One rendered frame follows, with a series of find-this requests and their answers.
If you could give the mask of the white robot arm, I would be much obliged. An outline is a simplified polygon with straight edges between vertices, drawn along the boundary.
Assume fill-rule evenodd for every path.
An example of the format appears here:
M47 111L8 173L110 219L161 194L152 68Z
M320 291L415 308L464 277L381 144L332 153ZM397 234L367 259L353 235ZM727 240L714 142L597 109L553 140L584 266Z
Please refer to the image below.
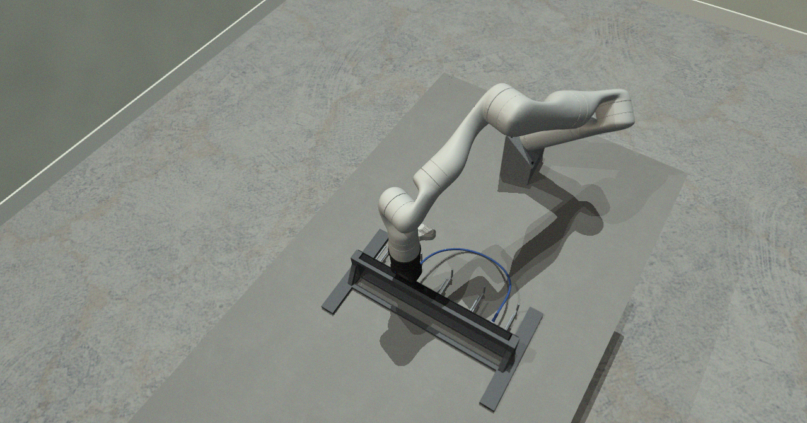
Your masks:
M482 95L440 151L414 174L413 181L419 190L416 200L400 187L387 188L381 194L378 210L389 243L400 251L416 246L418 227L436 198L459 177L475 137L487 124L505 136L519 136L522 145L534 151L618 132L634 122L631 98L623 89L555 91L540 102L522 95L511 85L496 84Z

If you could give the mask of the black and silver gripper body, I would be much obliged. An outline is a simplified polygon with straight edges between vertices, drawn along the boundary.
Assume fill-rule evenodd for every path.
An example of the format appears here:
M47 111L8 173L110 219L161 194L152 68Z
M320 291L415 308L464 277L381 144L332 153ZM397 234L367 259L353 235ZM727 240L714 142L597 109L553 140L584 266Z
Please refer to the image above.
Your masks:
M436 231L425 224L418 227L419 239L411 250L395 250L388 240L388 254L391 257L391 271L405 280L415 283L422 274L421 240L434 240Z

